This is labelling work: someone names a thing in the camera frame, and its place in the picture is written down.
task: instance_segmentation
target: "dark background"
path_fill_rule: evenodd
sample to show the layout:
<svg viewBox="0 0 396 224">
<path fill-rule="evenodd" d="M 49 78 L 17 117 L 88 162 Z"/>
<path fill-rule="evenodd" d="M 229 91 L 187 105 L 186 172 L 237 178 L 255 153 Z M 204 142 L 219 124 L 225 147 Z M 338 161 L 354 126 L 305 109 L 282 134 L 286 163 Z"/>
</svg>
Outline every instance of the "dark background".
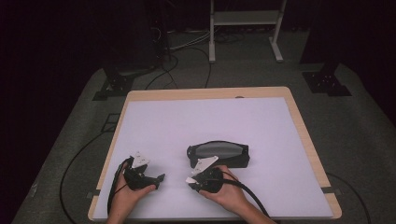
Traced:
<svg viewBox="0 0 396 224">
<path fill-rule="evenodd" d="M 136 35 L 140 29 L 135 29 L 128 34 L 135 37 L 120 41 L 123 35 L 117 28 L 123 19 L 131 21 L 133 15 L 127 14 L 132 11 L 117 5 L 106 10 L 109 1 L 95 2 L 99 5 L 90 1 L 0 2 L 0 218 L 5 222 L 14 218 L 91 75 L 104 60 L 134 63 L 141 59 L 138 49 L 128 49 L 141 45 L 145 40 L 139 36 L 147 33 Z M 126 0 L 113 2 L 131 4 Z M 155 21 L 150 18 L 158 11 L 151 7 L 158 1 L 147 2 L 146 22 L 152 24 Z M 168 29 L 208 28 L 208 1 L 171 2 L 174 6 L 165 4 Z M 279 1 L 269 0 L 216 2 L 217 8 L 224 10 L 279 6 Z M 394 124 L 396 26 L 391 21 L 395 8 L 393 1 L 289 0 L 282 23 L 284 30 L 311 28 L 301 63 L 323 63 L 332 58 L 347 65 Z M 114 17 L 117 10 L 122 13 Z M 140 25 L 145 22 L 135 19 Z"/>
</svg>

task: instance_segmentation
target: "table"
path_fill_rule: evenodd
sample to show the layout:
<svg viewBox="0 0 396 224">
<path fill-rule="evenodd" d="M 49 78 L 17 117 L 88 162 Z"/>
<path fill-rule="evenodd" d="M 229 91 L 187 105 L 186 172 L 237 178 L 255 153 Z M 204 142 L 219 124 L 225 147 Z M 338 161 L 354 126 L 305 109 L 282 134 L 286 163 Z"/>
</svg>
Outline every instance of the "table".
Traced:
<svg viewBox="0 0 396 224">
<path fill-rule="evenodd" d="M 210 0 L 210 40 L 209 61 L 216 60 L 215 53 L 215 25 L 263 25 L 274 24 L 274 36 L 269 37 L 271 48 L 278 63 L 283 62 L 282 54 L 277 46 L 277 37 L 287 0 L 282 0 L 280 10 L 257 10 L 257 11 L 215 11 L 214 1 Z"/>
<path fill-rule="evenodd" d="M 146 102 L 146 101 L 174 101 L 174 100 L 203 100 L 203 99 L 233 99 L 235 97 L 245 98 L 262 98 L 262 97 L 283 97 L 289 108 L 292 122 L 301 138 L 304 151 L 309 159 L 310 165 L 315 174 L 315 178 L 321 188 L 330 188 L 330 182 L 323 170 L 318 154 L 309 137 L 309 133 L 304 126 L 303 119 L 295 104 L 291 92 L 285 87 L 258 87 L 258 88 L 230 88 L 230 89 L 204 89 L 204 90 L 170 90 L 170 91 L 132 91 L 126 98 L 126 103 L 121 112 L 120 123 L 124 120 L 123 115 L 126 113 L 128 102 Z M 113 142 L 108 151 L 106 162 L 98 182 L 97 189 L 102 189 L 109 161 L 112 157 L 115 143 L 120 133 L 120 125 L 115 132 Z M 337 202 L 334 193 L 325 193 L 325 198 L 332 209 L 333 217 L 339 218 L 342 215 L 341 208 Z M 94 208 L 98 201 L 98 197 L 92 199 L 92 206 L 89 211 L 89 218 L 92 219 Z"/>
</svg>

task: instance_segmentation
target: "white shelf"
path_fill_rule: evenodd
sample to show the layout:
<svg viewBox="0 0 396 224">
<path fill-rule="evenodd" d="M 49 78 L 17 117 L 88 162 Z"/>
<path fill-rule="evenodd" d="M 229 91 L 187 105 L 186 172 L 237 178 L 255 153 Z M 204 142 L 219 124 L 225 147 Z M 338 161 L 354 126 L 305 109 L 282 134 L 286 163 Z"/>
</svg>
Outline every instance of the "white shelf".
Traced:
<svg viewBox="0 0 396 224">
<path fill-rule="evenodd" d="M 214 25 L 276 24 L 278 10 L 215 12 Z"/>
</svg>

